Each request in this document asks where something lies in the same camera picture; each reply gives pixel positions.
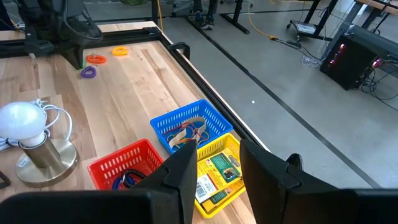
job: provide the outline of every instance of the red basket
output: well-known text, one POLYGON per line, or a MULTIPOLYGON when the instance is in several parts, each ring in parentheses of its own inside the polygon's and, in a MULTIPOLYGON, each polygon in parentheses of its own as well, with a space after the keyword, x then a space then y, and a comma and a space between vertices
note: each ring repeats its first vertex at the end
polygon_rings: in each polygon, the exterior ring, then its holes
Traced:
POLYGON ((126 169, 135 169, 149 175, 163 163, 147 139, 126 146, 88 165, 88 172, 99 190, 110 190, 117 176, 126 169))

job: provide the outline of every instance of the white lamp shade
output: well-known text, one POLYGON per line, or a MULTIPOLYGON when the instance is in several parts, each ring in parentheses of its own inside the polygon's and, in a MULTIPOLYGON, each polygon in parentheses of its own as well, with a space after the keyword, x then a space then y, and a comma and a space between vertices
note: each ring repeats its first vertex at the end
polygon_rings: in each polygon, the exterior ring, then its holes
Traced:
POLYGON ((40 134, 45 127, 44 112, 29 102, 13 102, 0 109, 0 136, 16 140, 40 134))

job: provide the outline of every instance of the person's leg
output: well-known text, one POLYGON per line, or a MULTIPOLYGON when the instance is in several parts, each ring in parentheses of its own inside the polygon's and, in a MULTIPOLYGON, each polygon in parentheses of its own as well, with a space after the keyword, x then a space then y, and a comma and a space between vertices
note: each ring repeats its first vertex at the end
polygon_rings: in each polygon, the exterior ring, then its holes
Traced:
POLYGON ((210 0, 209 2, 209 11, 207 12, 207 24, 209 29, 212 29, 214 26, 213 14, 216 9, 216 4, 217 0, 210 0))
POLYGON ((195 13, 197 12, 203 12, 203 9, 201 7, 201 0, 193 0, 193 9, 195 13))
POLYGON ((193 11, 195 12, 195 21, 198 23, 200 28, 208 29, 208 24, 201 15, 201 12, 203 11, 201 7, 201 0, 193 0, 193 11))

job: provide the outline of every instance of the wooden tabletop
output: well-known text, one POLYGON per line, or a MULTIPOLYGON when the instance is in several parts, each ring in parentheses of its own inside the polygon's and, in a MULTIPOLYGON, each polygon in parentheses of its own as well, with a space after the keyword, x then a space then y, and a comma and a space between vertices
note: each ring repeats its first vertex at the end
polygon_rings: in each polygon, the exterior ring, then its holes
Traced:
MULTIPOLYGON (((151 26, 155 24, 135 22, 100 28, 109 32, 151 26)), ((0 40, 20 39, 21 35, 0 32, 0 40)), ((130 53, 125 57, 111 55, 113 47, 85 50, 84 55, 100 54, 108 59, 106 64, 99 65, 97 76, 92 79, 81 78, 79 71, 60 55, 40 57, 37 61, 30 57, 0 59, 0 107, 12 101, 42 98, 64 108, 72 116, 71 142, 81 159, 75 171, 62 182, 33 189, 15 175, 22 150, 15 147, 0 151, 0 170, 12 182, 10 187, 0 190, 0 201, 19 192, 95 189, 87 165, 143 138, 149 139, 163 159, 169 157, 149 121, 205 96, 160 42, 128 47, 130 53)), ((50 131, 53 138, 65 137, 67 120, 63 115, 50 131)), ((203 219, 194 208, 193 221, 255 223, 246 193, 212 219, 203 219)))
MULTIPOLYGON (((355 0, 357 2, 363 3, 363 4, 368 4, 372 7, 375 7, 376 9, 383 9, 385 4, 377 2, 377 1, 369 1, 369 0, 355 0)), ((389 4, 393 5, 393 6, 398 6, 398 1, 391 1, 389 4)), ((391 7, 391 6, 387 6, 385 8, 385 11, 388 13, 391 13, 393 15, 398 15, 398 9, 391 7)))

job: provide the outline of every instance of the purple ring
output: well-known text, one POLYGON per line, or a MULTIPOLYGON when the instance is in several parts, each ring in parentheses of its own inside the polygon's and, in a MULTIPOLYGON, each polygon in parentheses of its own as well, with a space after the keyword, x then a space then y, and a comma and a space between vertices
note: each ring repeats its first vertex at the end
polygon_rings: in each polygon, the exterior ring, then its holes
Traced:
POLYGON ((80 72, 83 78, 94 78, 97 75, 97 71, 94 67, 88 66, 80 72))

